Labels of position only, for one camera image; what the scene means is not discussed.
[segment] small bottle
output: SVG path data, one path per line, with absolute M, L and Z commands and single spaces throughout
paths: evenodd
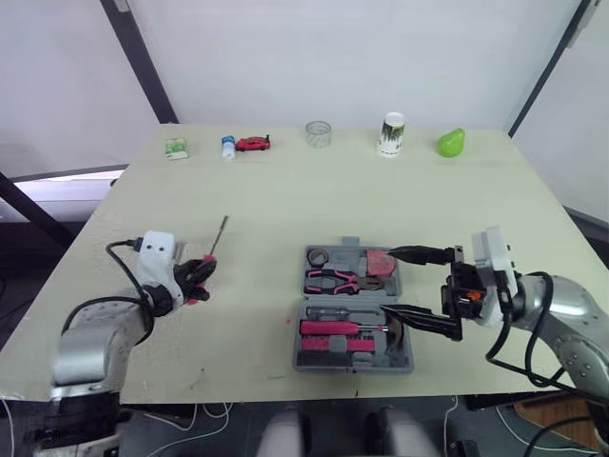
M 225 159 L 235 158 L 235 137 L 232 135 L 222 138 L 222 157 Z

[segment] tool kit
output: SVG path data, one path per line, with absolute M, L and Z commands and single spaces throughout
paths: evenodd
M 308 246 L 304 254 L 294 367 L 302 371 L 400 373 L 414 363 L 408 327 L 380 308 L 402 294 L 389 248 Z

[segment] white cable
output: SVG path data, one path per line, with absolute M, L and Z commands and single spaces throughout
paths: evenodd
M 178 441 L 174 441 L 173 443 L 169 443 L 168 445 L 164 445 L 159 447 L 156 450 L 153 450 L 149 455 L 147 455 L 146 457 L 152 457 L 154 454 L 161 452 L 162 450 L 167 449 L 168 447 L 172 447 L 175 445 L 179 445 L 182 443 L 185 443 L 187 441 L 192 441 L 192 440 L 199 440 L 201 438 L 206 438 L 208 436 L 212 436 L 212 435 L 216 435 L 218 433 L 220 433 L 222 430 L 224 430 L 227 426 L 228 426 L 228 407 L 226 406 L 226 403 L 223 403 L 224 407 L 225 407 L 225 413 L 223 414 L 223 416 L 226 417 L 225 423 L 223 426 L 221 426 L 220 428 L 218 428 L 217 430 L 211 431 L 210 433 L 205 433 L 203 435 L 197 435 L 197 436 L 191 436 L 190 438 L 184 438 L 183 440 L 178 440 Z
M 232 409 L 232 405 L 233 405 L 233 404 L 231 403 L 231 404 L 230 404 L 230 407 L 228 407 L 228 411 L 230 411 L 230 410 Z M 205 404 L 205 403 L 203 403 L 203 411 L 205 411 L 205 412 L 206 412 L 206 414 L 207 414 L 209 417 L 211 417 L 212 419 L 220 419 L 221 417 L 225 417 L 225 415 L 226 415 L 226 412 L 223 412 L 222 414 L 211 414 L 211 413 L 209 412 L 209 410 L 207 409 L 207 407 L 206 407 L 206 404 Z
M 7 411 L 7 417 L 9 417 L 9 427 L 10 427 L 10 457 L 15 457 L 15 427 L 12 424 L 12 416 L 10 415 L 9 405 L 7 405 L 7 401 L 4 398 L 0 398 L 2 405 L 4 405 L 4 409 Z
M 169 419 L 166 419 L 164 417 L 155 416 L 154 414 L 149 414 L 147 412 L 144 413 L 144 416 L 148 417 L 149 419 L 154 419 L 155 421 L 159 421 L 159 422 L 162 422 L 164 424 L 167 424 L 168 426 L 175 427 L 178 430 L 189 431 L 192 428 L 192 426 L 194 426 L 194 422 L 197 419 L 197 408 L 198 408 L 198 406 L 199 405 L 196 405 L 196 404 L 194 406 L 194 411 L 192 412 L 192 420 L 190 421 L 190 425 L 188 427 L 178 426 L 175 422 L 169 421 Z
M 454 411 L 455 409 L 457 409 L 457 406 L 459 405 L 459 397 L 457 395 L 455 395 L 455 405 L 453 407 L 450 407 L 449 409 L 446 410 L 446 412 L 444 413 L 444 457 L 448 457 L 448 414 L 450 414 L 452 411 Z
M 501 411 L 499 410 L 499 407 L 495 408 L 495 411 L 497 411 L 497 414 L 499 415 L 499 418 L 501 419 L 501 421 L 503 422 L 503 424 L 505 425 L 505 428 L 507 428 L 507 431 L 509 431 L 512 436 L 514 438 L 516 438 L 518 441 L 520 441 L 521 443 L 523 443 L 525 446 L 529 446 L 529 444 L 524 441 L 519 435 L 518 433 L 516 433 L 508 424 L 507 421 L 503 418 L 503 415 L 501 414 Z M 542 446 L 534 446 L 533 449 L 536 450 L 548 450 L 548 451 L 573 451 L 573 452 L 581 452 L 582 454 L 598 454 L 599 452 L 596 450 L 584 450 L 584 449 L 577 449 L 576 447 L 542 447 Z

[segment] clear plastic cup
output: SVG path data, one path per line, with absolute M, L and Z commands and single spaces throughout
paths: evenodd
M 304 126 L 304 136 L 312 148 L 325 148 L 332 141 L 332 127 L 324 121 L 309 122 Z

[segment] red toy car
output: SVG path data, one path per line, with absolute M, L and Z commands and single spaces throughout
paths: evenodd
M 268 135 L 266 138 L 262 136 L 250 136 L 249 138 L 242 138 L 235 145 L 236 150 L 265 150 L 270 148 L 270 140 Z

